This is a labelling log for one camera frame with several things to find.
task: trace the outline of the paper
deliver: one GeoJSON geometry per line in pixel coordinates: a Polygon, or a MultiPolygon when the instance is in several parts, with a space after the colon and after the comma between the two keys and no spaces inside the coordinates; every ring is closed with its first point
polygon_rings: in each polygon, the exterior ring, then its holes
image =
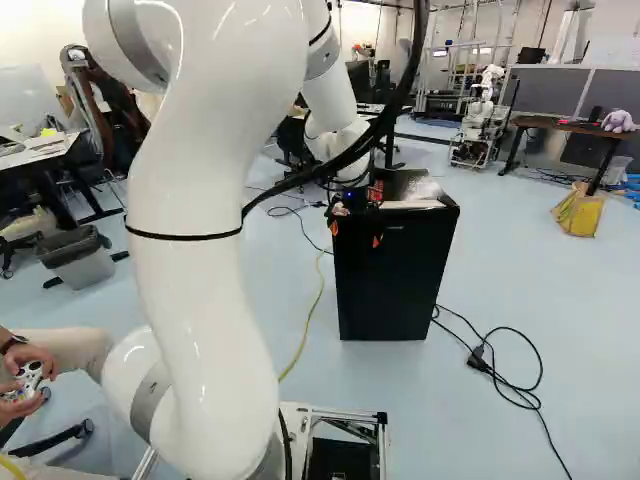
{"type": "Polygon", "coordinates": [[[426,200],[399,200],[399,201],[386,201],[380,205],[380,210],[410,210],[410,209],[430,209],[430,208],[444,208],[444,204],[440,200],[426,199],[426,200]]]}

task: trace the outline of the game controller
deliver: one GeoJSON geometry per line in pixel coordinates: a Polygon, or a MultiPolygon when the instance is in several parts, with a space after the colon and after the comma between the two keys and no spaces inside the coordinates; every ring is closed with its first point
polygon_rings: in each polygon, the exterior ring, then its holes
{"type": "Polygon", "coordinates": [[[42,362],[26,363],[14,378],[16,381],[22,382],[22,387],[11,392],[0,393],[0,399],[5,402],[16,403],[33,398],[42,381],[42,362]]]}

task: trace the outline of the floor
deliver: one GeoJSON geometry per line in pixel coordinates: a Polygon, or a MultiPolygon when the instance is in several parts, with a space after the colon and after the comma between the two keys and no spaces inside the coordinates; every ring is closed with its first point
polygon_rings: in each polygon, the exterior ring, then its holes
{"type": "MultiPolygon", "coordinates": [[[[430,127],[420,128],[429,135],[430,127]]],[[[640,384],[634,311],[640,271],[640,212],[607,202],[596,239],[561,232],[549,214],[567,190],[558,185],[451,168],[447,147],[398,140],[398,160],[427,167],[461,206],[439,302],[486,332],[497,325],[524,331],[544,359],[538,393],[556,446],[574,478],[636,479],[640,470],[640,384]]],[[[251,171],[247,196],[268,188],[282,169],[265,149],[251,171]]],[[[311,189],[308,199],[321,199],[311,189]]],[[[106,204],[113,198],[105,192],[106,204]]],[[[256,318],[280,370],[295,351],[319,286],[316,252],[294,217],[270,218],[264,208],[298,201],[278,197],[256,209],[245,231],[244,271],[256,318]]],[[[72,201],[76,214],[86,206],[72,201]]],[[[329,245],[321,210],[301,211],[309,235],[329,245]]],[[[116,249],[125,247],[123,219],[97,223],[116,249]]],[[[432,326],[426,342],[343,343],[338,338],[335,283],[327,286],[307,348],[281,386],[286,400],[389,413],[390,478],[553,480],[564,478],[536,416],[518,410],[465,367],[465,351],[432,326]]],[[[13,280],[0,283],[2,322],[8,327],[93,325],[122,337],[143,319],[131,261],[111,280],[84,290],[40,288],[49,273],[25,260],[13,280]]],[[[463,338],[473,335],[445,313],[441,321],[463,338]]],[[[526,344],[496,336],[498,364],[514,383],[528,384],[536,363],[526,344]]],[[[75,468],[130,476],[143,443],[109,414],[100,389],[81,373],[52,385],[54,398],[19,431],[14,444],[58,431],[85,417],[95,437],[73,458],[75,468]]],[[[158,479],[180,476],[167,465],[158,479]]]]}

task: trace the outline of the cubicle partition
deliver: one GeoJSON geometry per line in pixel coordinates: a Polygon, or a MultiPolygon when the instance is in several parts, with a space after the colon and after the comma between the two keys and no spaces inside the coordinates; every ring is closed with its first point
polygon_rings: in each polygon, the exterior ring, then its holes
{"type": "MultiPolygon", "coordinates": [[[[640,123],[640,70],[628,68],[598,68],[587,65],[513,65],[506,75],[500,96],[501,105],[510,105],[514,92],[513,114],[554,115],[566,118],[589,117],[593,107],[603,108],[603,115],[622,108],[640,123]]],[[[597,168],[600,148],[597,139],[585,136],[545,132],[545,155],[555,155],[556,161],[587,168],[597,168]]],[[[635,160],[631,171],[640,171],[640,136],[626,142],[621,155],[635,160]]]]}

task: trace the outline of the watch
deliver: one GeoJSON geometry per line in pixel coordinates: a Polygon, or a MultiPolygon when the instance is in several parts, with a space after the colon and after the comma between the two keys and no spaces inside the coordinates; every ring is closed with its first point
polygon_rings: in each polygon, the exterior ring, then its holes
{"type": "Polygon", "coordinates": [[[29,343],[29,340],[27,340],[26,337],[13,335],[9,340],[4,342],[4,345],[2,345],[2,347],[0,347],[0,355],[6,355],[9,349],[14,345],[26,345],[27,343],[29,343]]]}

